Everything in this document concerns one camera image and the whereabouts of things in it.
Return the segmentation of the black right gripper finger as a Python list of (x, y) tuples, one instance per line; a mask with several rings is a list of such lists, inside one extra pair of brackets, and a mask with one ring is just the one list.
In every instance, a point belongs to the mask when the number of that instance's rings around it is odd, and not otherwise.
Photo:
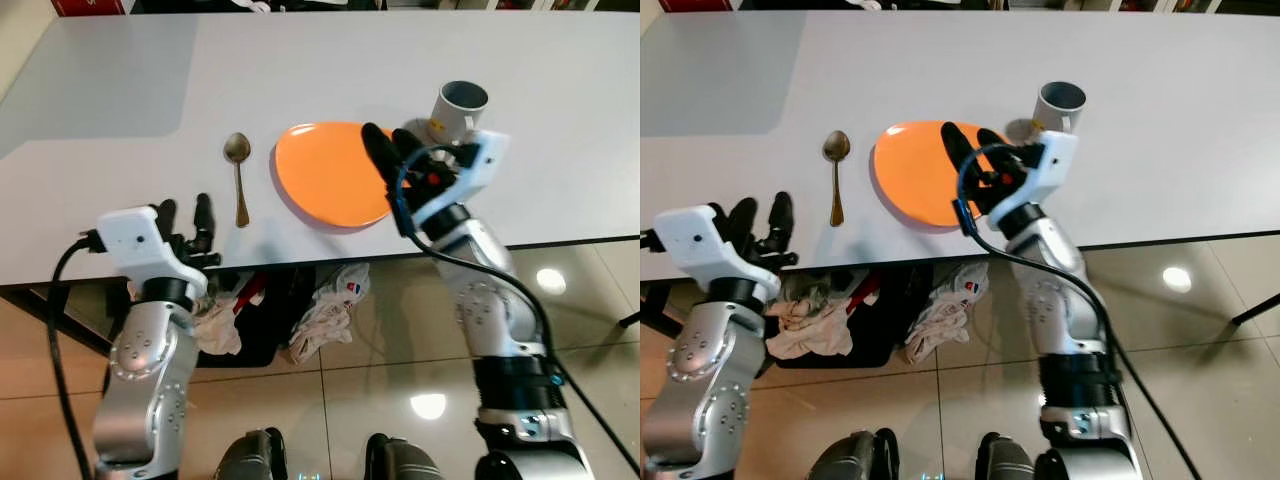
[(979, 128), (977, 132), (979, 154), (988, 164), (1014, 164), (1012, 147), (995, 131)]
[(977, 160), (966, 165), (966, 159), (975, 151), (968, 137), (954, 122), (946, 122), (940, 128), (945, 152), (957, 173), (960, 182), (978, 182), (979, 170)]
[(379, 177), (387, 187), (396, 187), (402, 165), (401, 151), (396, 147), (393, 138), (375, 123), (365, 123), (361, 127), (361, 140), (364, 148)]
[(417, 166), (428, 156), (428, 146), (407, 129), (393, 131), (393, 145), (399, 155), (396, 166)]

